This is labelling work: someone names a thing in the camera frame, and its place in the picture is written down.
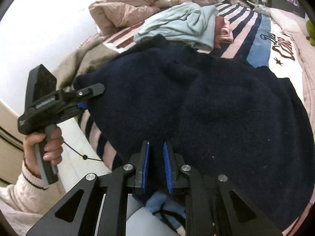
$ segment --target navy blue sweater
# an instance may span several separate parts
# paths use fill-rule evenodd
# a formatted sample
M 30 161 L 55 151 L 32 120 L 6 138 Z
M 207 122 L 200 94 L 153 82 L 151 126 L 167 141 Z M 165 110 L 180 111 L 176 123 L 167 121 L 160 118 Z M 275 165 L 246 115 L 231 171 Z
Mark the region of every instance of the navy blue sweater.
M 314 188 L 314 140 L 289 79 L 268 67 L 199 54 L 158 36 L 79 76 L 105 93 L 89 112 L 123 162 L 152 145 L 149 177 L 165 186 L 163 143 L 201 173 L 227 175 L 278 226 L 305 209 Z

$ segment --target metal screw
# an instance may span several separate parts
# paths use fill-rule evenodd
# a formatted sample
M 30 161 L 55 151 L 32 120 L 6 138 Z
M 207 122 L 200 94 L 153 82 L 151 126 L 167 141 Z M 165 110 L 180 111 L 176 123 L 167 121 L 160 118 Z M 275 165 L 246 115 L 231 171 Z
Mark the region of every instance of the metal screw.
M 131 165 L 131 164 L 126 164 L 123 167 L 124 170 L 132 170 L 132 168 L 133 168 L 133 165 Z
M 86 180 L 92 181 L 93 179 L 95 179 L 95 174 L 93 173 L 87 174 L 85 178 Z
M 226 175 L 219 175 L 219 176 L 218 176 L 218 179 L 219 179 L 220 181 L 222 181 L 222 182 L 225 182 L 225 181 L 227 181 L 227 176 L 226 176 Z
M 191 169 L 192 169 L 192 167 L 190 167 L 189 165 L 182 165 L 183 171 L 190 171 Z

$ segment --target gripper handle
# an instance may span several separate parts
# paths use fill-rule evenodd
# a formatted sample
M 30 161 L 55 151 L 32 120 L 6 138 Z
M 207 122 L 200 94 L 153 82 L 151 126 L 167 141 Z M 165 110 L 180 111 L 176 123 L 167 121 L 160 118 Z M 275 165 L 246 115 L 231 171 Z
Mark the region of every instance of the gripper handle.
M 57 128 L 57 125 L 52 124 L 52 125 L 47 126 L 44 130 L 39 131 L 40 133 L 45 133 L 46 137 L 42 142 L 35 144 L 35 155 L 36 155 L 36 160 L 38 163 L 40 175 L 43 181 L 47 185 L 53 184 L 58 181 L 57 165 L 53 165 L 51 164 L 50 161 L 45 161 L 43 159 L 44 154 L 46 153 L 46 151 L 44 150 L 44 147 L 48 142 L 52 140 L 51 134 L 56 128 Z

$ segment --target human hand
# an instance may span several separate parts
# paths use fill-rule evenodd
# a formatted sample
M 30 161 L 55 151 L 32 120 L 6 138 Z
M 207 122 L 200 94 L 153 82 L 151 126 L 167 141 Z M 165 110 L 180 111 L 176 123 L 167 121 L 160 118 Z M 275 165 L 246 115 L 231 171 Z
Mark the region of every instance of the human hand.
M 61 136 L 61 129 L 56 128 L 52 134 L 52 140 L 45 145 L 44 150 L 46 153 L 44 154 L 44 160 L 50 161 L 52 164 L 57 165 L 62 161 L 62 147 L 61 145 L 64 143 L 63 137 Z M 35 156 L 35 147 L 36 143 L 40 143 L 45 139 L 44 133 L 34 132 L 28 136 L 26 136 L 23 140 L 23 149 L 24 149 L 24 157 L 26 167 L 36 176 L 40 176 L 39 167 L 37 164 L 36 156 Z

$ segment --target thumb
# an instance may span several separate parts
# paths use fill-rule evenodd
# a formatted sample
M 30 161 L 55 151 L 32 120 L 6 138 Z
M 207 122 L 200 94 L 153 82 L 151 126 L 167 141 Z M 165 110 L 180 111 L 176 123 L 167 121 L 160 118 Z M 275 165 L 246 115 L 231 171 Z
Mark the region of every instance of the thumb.
M 24 148 L 32 148 L 36 143 L 40 143 L 45 139 L 44 133 L 34 132 L 24 138 L 23 147 Z

